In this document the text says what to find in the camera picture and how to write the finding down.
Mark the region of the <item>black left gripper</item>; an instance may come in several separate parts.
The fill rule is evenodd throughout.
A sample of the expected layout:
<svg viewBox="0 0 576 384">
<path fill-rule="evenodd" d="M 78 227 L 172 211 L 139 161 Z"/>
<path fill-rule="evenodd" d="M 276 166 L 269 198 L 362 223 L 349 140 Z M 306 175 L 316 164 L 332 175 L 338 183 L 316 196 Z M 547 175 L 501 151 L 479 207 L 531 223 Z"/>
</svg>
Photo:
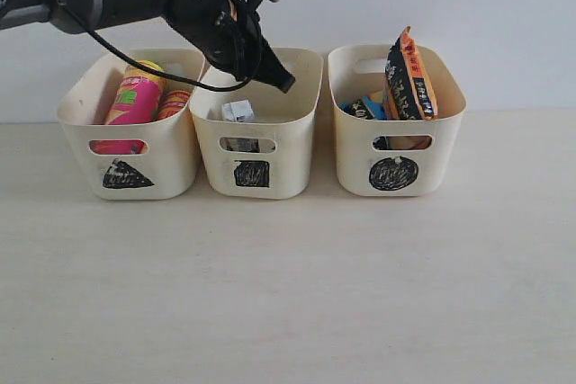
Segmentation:
<svg viewBox="0 0 576 384">
<path fill-rule="evenodd" d="M 239 0 L 169 0 L 166 22 L 212 67 L 288 93 L 295 77 L 264 40 L 258 19 Z"/>
</svg>

